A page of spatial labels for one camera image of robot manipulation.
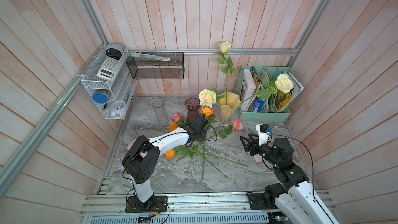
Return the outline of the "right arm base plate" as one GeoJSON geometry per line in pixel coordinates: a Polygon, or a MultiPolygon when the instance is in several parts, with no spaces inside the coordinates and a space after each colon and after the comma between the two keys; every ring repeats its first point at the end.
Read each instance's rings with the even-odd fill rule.
{"type": "Polygon", "coordinates": [[[255,194],[250,191],[247,192],[246,196],[249,200],[251,210],[277,209],[276,198],[267,192],[255,194]]]}

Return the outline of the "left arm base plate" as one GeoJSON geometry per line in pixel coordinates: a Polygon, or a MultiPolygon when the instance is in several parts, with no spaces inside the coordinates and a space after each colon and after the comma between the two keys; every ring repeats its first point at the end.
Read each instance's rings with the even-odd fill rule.
{"type": "Polygon", "coordinates": [[[126,213],[161,213],[167,212],[168,196],[152,196],[147,202],[141,202],[138,197],[130,196],[127,199],[126,213]]]}

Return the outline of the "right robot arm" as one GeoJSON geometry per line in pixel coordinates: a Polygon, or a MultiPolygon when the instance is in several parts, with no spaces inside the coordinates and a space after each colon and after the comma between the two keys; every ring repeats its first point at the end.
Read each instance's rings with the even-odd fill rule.
{"type": "Polygon", "coordinates": [[[277,208],[294,224],[338,224],[338,219],[318,196],[307,174],[293,162],[294,149],[286,136],[280,135],[273,144],[260,142],[263,134],[239,138],[245,152],[259,155],[269,164],[279,180],[265,187],[262,201],[255,208],[277,208]]]}

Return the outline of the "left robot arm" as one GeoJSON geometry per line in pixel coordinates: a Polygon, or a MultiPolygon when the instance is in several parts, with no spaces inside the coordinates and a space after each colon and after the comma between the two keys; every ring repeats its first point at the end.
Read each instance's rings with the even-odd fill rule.
{"type": "Polygon", "coordinates": [[[178,146],[204,141],[207,125],[206,116],[200,114],[193,121],[179,125],[167,134],[155,138],[141,135],[134,141],[123,158],[122,165],[129,179],[133,181],[136,197],[140,203],[146,204],[154,195],[150,177],[159,157],[178,146]]]}

